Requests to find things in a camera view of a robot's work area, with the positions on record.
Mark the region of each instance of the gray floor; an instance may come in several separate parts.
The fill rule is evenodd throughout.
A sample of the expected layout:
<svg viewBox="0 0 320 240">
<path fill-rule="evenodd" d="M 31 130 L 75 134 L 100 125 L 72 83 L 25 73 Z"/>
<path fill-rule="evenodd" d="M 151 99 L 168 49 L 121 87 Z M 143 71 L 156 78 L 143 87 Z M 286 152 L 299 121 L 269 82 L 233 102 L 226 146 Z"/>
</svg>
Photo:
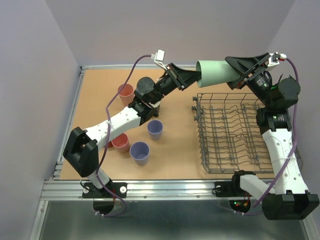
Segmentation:
<svg viewBox="0 0 320 240">
<path fill-rule="evenodd" d="M 129 202 L 115 218 L 94 215 L 90 201 L 53 201 L 48 205 L 42 240 L 304 240 L 302 221 L 269 221 L 263 214 L 241 216 L 222 202 Z"/>
</svg>

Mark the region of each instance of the metal frame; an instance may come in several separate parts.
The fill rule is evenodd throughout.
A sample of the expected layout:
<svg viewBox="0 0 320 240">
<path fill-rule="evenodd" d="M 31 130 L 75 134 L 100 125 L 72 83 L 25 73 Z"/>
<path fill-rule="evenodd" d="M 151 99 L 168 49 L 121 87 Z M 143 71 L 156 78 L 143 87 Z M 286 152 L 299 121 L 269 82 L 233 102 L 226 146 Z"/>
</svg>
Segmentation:
<svg viewBox="0 0 320 240">
<path fill-rule="evenodd" d="M 63 149 L 72 126 L 76 106 L 78 104 L 81 86 L 87 69 L 128 69 L 132 65 L 105 65 L 105 66 L 83 66 L 79 76 L 79 82 L 76 87 L 73 105 L 69 116 L 68 124 L 65 130 L 65 135 L 61 144 L 61 149 L 57 158 L 57 164 L 54 174 L 50 180 L 43 184 L 42 193 L 40 196 L 39 206 L 33 222 L 30 240 L 38 240 L 41 234 L 41 229 L 46 216 L 49 201 L 92 201 L 92 199 L 82 198 L 82 187 L 79 180 L 59 180 L 60 172 L 64 158 L 62 157 Z M 193 69 L 194 65 L 181 65 L 182 68 Z M 154 65 L 138 65 L 139 69 L 156 68 Z M 126 180 L 127 198 L 126 201 L 159 201 L 159 200 L 217 200 L 212 190 L 215 186 L 214 179 L 206 180 Z M 320 237 L 317 228 L 310 215 L 304 221 L 304 226 L 309 239 L 316 240 Z"/>
</svg>

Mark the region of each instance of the wire rack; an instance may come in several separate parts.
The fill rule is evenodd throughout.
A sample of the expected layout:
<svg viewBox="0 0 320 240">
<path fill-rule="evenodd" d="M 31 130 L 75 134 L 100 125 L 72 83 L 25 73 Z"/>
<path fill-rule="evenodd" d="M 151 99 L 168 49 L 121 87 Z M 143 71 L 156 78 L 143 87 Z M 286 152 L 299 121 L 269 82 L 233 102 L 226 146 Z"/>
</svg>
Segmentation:
<svg viewBox="0 0 320 240">
<path fill-rule="evenodd" d="M 198 123 L 201 159 L 210 174 L 238 170 L 273 173 L 267 146 L 256 123 L 262 103 L 252 93 L 198 93 L 194 120 Z"/>
</svg>

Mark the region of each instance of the table top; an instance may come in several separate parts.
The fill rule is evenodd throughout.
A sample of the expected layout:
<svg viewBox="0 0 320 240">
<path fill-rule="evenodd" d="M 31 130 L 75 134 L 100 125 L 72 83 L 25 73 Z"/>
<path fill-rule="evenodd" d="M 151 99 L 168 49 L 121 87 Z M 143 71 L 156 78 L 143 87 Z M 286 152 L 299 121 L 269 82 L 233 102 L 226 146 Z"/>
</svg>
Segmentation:
<svg viewBox="0 0 320 240">
<path fill-rule="evenodd" d="M 124 83 L 130 69 L 89 69 L 86 70 L 78 102 L 75 108 L 72 129 L 82 129 L 97 125 L 107 119 L 105 107 Z M 135 69 L 130 80 L 134 88 L 142 77 L 156 81 L 163 74 L 161 69 Z M 163 134 L 159 141 L 149 138 L 147 123 L 126 132 L 129 142 L 146 142 L 150 147 L 149 162 L 139 166 L 129 152 L 120 153 L 114 147 L 108 148 L 102 169 L 113 180 L 171 180 L 171 179 L 229 179 L 232 174 L 210 174 L 201 162 L 200 143 L 193 96 L 197 93 L 250 93 L 244 87 L 231 90 L 227 84 L 198 88 L 193 84 L 185 91 L 174 90 L 160 105 L 158 120 L 163 123 Z M 119 97 L 109 107 L 111 116 L 124 108 Z M 243 169 L 254 171 L 255 166 L 245 163 Z M 259 177 L 272 178 L 270 173 L 258 174 Z M 60 175 L 61 180 L 79 180 L 81 177 L 65 160 Z"/>
</svg>

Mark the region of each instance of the tan table surface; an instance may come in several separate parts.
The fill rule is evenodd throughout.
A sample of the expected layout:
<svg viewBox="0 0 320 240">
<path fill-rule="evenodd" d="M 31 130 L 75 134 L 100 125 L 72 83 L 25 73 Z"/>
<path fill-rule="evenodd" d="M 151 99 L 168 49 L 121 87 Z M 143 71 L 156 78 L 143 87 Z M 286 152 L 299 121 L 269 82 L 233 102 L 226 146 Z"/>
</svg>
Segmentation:
<svg viewBox="0 0 320 240">
<path fill-rule="evenodd" d="M 82 129 L 97 125 L 107 119 L 105 107 L 123 84 L 130 69 L 90 69 L 86 70 L 78 103 L 75 110 L 72 129 Z M 129 84 L 134 88 L 142 77 L 156 81 L 163 71 L 161 69 L 136 69 Z M 231 174 L 209 174 L 201 165 L 200 144 L 192 97 L 197 93 L 250 93 L 242 90 L 231 90 L 227 84 L 198 88 L 194 83 L 185 91 L 174 90 L 166 96 L 160 105 L 159 120 L 163 123 L 163 135 L 159 141 L 152 141 L 148 136 L 147 123 L 126 132 L 131 144 L 144 141 L 150 147 L 149 162 L 139 166 L 130 157 L 129 152 L 119 153 L 112 147 L 107 150 L 102 164 L 103 170 L 113 180 L 168 180 L 168 179 L 225 179 Z M 111 116 L 124 108 L 117 97 L 110 106 Z M 254 167 L 245 166 L 250 171 Z M 273 174 L 258 174 L 260 177 L 272 178 Z M 81 177 L 65 160 L 61 180 L 79 180 Z"/>
</svg>

